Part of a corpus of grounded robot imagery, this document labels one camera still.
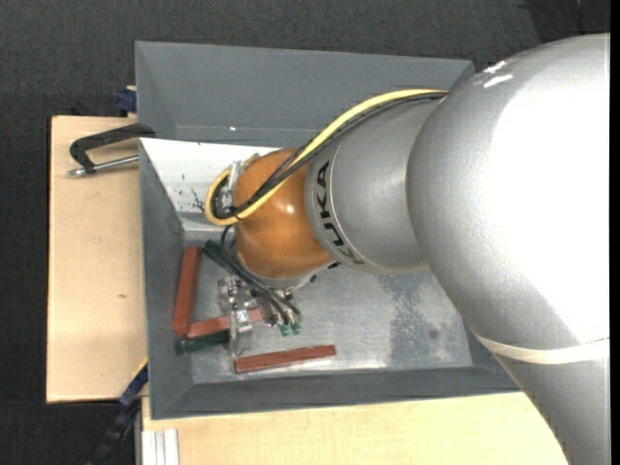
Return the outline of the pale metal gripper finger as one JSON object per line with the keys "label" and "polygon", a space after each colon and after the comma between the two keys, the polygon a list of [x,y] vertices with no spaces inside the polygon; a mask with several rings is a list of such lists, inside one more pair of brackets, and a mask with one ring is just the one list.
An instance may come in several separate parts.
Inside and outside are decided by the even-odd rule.
{"label": "pale metal gripper finger", "polygon": [[222,312],[231,312],[238,305],[244,283],[241,279],[227,277],[217,281],[217,303]]}
{"label": "pale metal gripper finger", "polygon": [[243,355],[251,349],[254,339],[253,323],[263,320],[263,312],[259,307],[231,311],[230,347],[233,355]]}

